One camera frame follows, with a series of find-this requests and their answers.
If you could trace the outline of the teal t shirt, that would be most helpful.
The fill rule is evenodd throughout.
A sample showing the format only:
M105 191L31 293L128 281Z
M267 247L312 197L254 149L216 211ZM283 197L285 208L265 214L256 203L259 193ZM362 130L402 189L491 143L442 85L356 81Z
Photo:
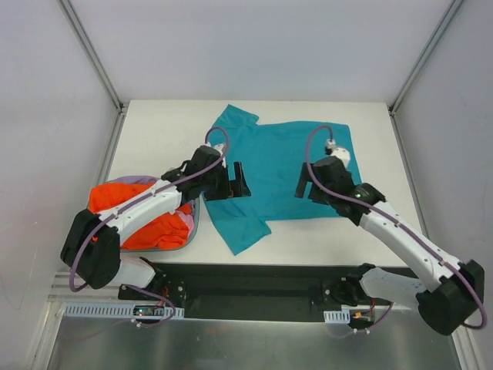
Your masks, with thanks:
M258 116L228 105L216 119L223 132L209 136L212 145L228 138L226 162L240 162L251 195L205 202L217 232L235 255L271 233L268 222L334 218L336 211L294 196L316 121L258 124Z

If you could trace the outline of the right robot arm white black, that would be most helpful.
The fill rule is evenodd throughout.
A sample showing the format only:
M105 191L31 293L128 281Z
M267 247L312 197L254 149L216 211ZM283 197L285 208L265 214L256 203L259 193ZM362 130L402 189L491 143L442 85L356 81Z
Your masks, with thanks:
M347 284L352 302L381 298L411 308L441 335L468 327L475 312L481 315L475 329L487 325L483 267L473 260L460 261L414 230L379 190L369 183L355 184L341 159L327 156L304 163L295 195L332 207L385 244L414 273L405 277L363 264Z

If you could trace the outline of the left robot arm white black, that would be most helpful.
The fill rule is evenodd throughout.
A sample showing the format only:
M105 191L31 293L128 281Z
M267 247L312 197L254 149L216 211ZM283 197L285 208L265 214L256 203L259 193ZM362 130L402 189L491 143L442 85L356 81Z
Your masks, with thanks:
M156 269L142 257L123 255L121 246L157 217L174 213L198 196L206 200L250 196L243 164L228 166L226 151L225 145L202 145L191 159L130 200L98 213L88 209L78 212L61 252L62 261L71 268L70 290L125 285L136 287L147 300L158 298L163 282Z

